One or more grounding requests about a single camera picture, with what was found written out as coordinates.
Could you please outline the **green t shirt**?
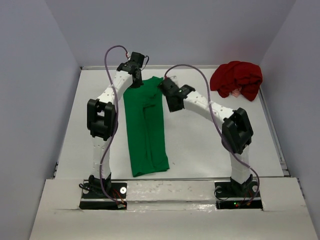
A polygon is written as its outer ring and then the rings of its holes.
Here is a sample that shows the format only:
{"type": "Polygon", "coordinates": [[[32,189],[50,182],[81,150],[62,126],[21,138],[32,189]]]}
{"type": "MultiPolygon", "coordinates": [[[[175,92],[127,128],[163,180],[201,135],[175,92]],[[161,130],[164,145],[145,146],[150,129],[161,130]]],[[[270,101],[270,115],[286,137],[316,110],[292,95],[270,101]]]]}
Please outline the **green t shirt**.
{"type": "Polygon", "coordinates": [[[169,166],[165,146],[163,95],[153,76],[139,88],[128,88],[124,95],[126,132],[131,172],[134,177],[165,172],[169,166]]]}

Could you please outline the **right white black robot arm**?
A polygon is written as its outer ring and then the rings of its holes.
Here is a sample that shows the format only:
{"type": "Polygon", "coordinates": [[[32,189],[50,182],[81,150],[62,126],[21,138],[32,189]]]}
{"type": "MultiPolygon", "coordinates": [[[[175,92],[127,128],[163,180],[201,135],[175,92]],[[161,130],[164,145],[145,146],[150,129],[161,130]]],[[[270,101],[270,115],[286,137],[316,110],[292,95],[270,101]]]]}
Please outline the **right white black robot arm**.
{"type": "Polygon", "coordinates": [[[188,110],[214,124],[230,156],[231,176],[226,190],[233,197],[247,196],[253,181],[249,145],[254,134],[247,112],[241,107],[234,110],[210,101],[195,88],[187,84],[179,87],[168,77],[160,82],[158,88],[171,113],[188,110]]]}

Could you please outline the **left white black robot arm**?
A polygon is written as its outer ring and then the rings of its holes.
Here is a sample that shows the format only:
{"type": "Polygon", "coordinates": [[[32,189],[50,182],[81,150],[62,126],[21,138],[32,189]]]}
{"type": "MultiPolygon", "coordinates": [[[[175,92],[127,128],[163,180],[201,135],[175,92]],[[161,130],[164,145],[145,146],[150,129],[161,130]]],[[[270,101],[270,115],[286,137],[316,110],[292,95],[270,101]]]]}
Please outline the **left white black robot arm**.
{"type": "Polygon", "coordinates": [[[126,53],[126,57],[127,61],[116,68],[114,77],[105,65],[109,84],[97,98],[87,102],[86,126],[93,143],[93,166],[88,182],[79,185],[113,202],[110,148],[119,125],[119,100],[127,89],[143,85],[142,70],[150,59],[138,52],[126,53]]]}

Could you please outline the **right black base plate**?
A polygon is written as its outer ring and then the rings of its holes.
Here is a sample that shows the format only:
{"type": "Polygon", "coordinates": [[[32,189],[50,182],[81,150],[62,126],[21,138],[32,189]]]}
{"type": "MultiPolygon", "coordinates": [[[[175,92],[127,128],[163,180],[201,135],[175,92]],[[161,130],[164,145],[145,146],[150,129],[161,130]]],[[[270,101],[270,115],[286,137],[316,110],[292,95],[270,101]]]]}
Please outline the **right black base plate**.
{"type": "Polygon", "coordinates": [[[214,186],[213,193],[216,198],[215,207],[217,210],[263,209],[260,193],[250,203],[245,204],[256,194],[256,181],[250,183],[248,190],[240,193],[235,193],[230,188],[231,183],[228,181],[215,182],[214,186]]]}

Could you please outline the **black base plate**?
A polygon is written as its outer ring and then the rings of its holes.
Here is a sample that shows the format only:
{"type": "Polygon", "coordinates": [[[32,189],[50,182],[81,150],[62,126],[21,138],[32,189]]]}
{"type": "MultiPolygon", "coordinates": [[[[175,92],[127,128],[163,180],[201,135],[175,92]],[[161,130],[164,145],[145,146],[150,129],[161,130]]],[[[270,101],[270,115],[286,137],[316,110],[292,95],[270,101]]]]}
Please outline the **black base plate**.
{"type": "Polygon", "coordinates": [[[81,198],[79,208],[81,210],[126,210],[128,184],[124,181],[113,181],[107,197],[99,188],[90,186],[88,181],[80,183],[81,198]]]}
{"type": "Polygon", "coordinates": [[[260,193],[250,203],[245,204],[256,194],[256,181],[250,183],[248,190],[240,193],[235,193],[230,188],[231,183],[228,181],[215,182],[214,186],[213,193],[216,198],[215,207],[217,210],[263,209],[260,193]]]}

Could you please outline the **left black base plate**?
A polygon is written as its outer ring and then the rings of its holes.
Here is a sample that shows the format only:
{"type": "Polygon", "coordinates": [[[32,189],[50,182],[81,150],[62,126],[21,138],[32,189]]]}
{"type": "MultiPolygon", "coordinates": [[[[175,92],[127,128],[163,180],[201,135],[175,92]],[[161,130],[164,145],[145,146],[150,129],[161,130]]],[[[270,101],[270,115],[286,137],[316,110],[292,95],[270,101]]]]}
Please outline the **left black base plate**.
{"type": "Polygon", "coordinates": [[[99,188],[90,186],[88,181],[80,183],[81,198],[79,208],[81,210],[126,210],[128,184],[124,181],[113,181],[107,197],[99,188]]]}

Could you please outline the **red t shirt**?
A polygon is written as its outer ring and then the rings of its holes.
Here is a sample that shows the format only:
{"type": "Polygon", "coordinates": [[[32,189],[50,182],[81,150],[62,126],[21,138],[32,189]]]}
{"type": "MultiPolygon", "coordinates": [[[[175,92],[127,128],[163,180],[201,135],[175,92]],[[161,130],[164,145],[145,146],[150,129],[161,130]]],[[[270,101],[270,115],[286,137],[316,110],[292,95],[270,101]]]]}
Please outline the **red t shirt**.
{"type": "Polygon", "coordinates": [[[222,98],[239,93],[252,102],[258,95],[262,82],[263,74],[258,65],[245,61],[231,61],[215,70],[210,78],[209,87],[222,98]]]}

